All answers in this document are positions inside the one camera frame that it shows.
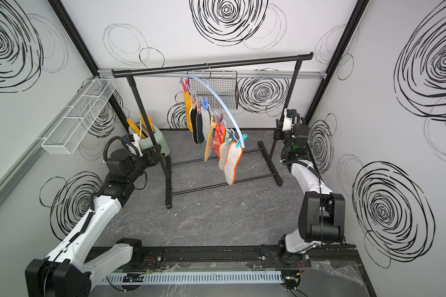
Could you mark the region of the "white insole orange trim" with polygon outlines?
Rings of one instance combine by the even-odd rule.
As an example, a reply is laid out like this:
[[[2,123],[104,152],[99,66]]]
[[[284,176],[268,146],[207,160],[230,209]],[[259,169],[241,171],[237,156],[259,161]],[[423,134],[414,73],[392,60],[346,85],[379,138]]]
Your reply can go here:
[[[229,186],[232,186],[235,182],[237,166],[242,156],[243,149],[235,142],[229,147],[227,154],[227,160],[224,165],[225,180]]]

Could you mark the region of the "red insole orange trim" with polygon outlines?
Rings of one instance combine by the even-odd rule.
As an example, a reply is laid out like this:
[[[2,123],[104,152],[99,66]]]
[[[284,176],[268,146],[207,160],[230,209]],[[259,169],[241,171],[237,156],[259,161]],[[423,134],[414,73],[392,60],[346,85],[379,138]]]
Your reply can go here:
[[[221,157],[220,146],[225,142],[226,128],[224,124],[219,121],[216,123],[213,139],[213,149],[218,158]]]

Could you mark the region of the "black metal clothes rack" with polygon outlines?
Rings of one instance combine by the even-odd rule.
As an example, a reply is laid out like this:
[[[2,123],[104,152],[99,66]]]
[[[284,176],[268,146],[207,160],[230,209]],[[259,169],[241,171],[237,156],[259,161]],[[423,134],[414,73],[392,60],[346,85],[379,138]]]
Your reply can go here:
[[[289,90],[287,91],[286,99],[284,101],[284,107],[287,108],[289,106],[301,65],[304,61],[309,61],[312,58],[313,53],[309,53],[277,58],[248,59],[166,68],[113,70],[111,73],[114,78],[125,78],[128,81],[139,111],[141,115],[143,115],[147,126],[150,125],[150,123],[136,85],[136,77],[179,72],[183,73],[182,77],[180,78],[180,83],[183,84],[186,80],[194,80],[201,84],[219,102],[220,106],[226,112],[227,117],[233,123],[234,127],[232,129],[225,128],[222,122],[217,121],[216,116],[206,98],[197,95],[193,89],[186,90],[185,93],[187,94],[188,100],[185,102],[185,105],[188,109],[187,119],[190,120],[190,125],[188,127],[192,129],[193,140],[197,144],[201,142],[204,142],[205,144],[204,157],[202,158],[202,161],[206,162],[208,160],[212,160],[213,158],[219,160],[219,168],[223,171],[225,176],[225,182],[223,183],[180,192],[180,194],[186,194],[238,184],[239,180],[236,178],[236,170],[241,157],[244,153],[247,153],[245,148],[247,135],[241,132],[237,121],[234,119],[227,105],[224,103],[223,99],[218,95],[218,93],[213,90],[208,82],[203,81],[199,77],[193,75],[193,72],[198,70],[211,71],[212,69],[224,67],[251,66],[293,61],[296,64],[291,78],[291,83],[289,85]]]

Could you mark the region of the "light blue arc hanger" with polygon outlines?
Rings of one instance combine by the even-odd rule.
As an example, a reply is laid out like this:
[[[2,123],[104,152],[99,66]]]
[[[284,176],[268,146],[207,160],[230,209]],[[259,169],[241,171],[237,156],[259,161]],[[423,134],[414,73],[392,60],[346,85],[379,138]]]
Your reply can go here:
[[[180,80],[179,83],[182,83],[184,79],[186,78],[191,78],[196,80],[197,82],[199,82],[203,87],[205,87],[212,95],[213,97],[219,102],[219,104],[222,106],[223,110],[227,113],[228,117],[230,118],[230,120],[232,121],[233,125],[234,125],[234,129],[236,130],[236,132],[238,133],[239,137],[242,135],[242,132],[240,130],[240,127],[237,123],[237,121],[235,120],[235,118],[233,117],[232,113],[230,112],[230,110],[228,109],[227,105],[224,103],[224,101],[221,99],[221,97],[209,86],[209,84],[205,83],[203,80],[201,80],[199,77],[195,76],[195,75],[191,75],[191,74],[186,74],[183,75]]]

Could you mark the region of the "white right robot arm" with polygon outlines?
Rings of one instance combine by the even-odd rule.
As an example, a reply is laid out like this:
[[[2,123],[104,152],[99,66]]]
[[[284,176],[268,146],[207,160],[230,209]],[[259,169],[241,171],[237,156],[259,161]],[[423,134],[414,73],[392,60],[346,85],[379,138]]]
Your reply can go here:
[[[305,254],[324,244],[342,243],[345,227],[345,198],[323,181],[311,160],[309,127],[294,116],[276,121],[275,139],[282,140],[280,162],[297,180],[303,194],[297,228],[281,238],[282,251]]]

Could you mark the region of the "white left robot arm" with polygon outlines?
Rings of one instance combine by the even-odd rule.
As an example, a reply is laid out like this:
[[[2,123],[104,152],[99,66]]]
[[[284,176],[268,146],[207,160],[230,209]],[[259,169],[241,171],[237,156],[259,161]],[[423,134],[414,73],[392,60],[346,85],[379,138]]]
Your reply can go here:
[[[115,270],[144,262],[141,240],[122,238],[110,249],[88,261],[95,242],[136,189],[146,169],[163,160],[161,145],[142,149],[130,136],[113,137],[105,145],[103,159],[109,172],[104,185],[88,197],[82,219],[43,259],[34,259],[25,270],[30,297],[87,297]]]

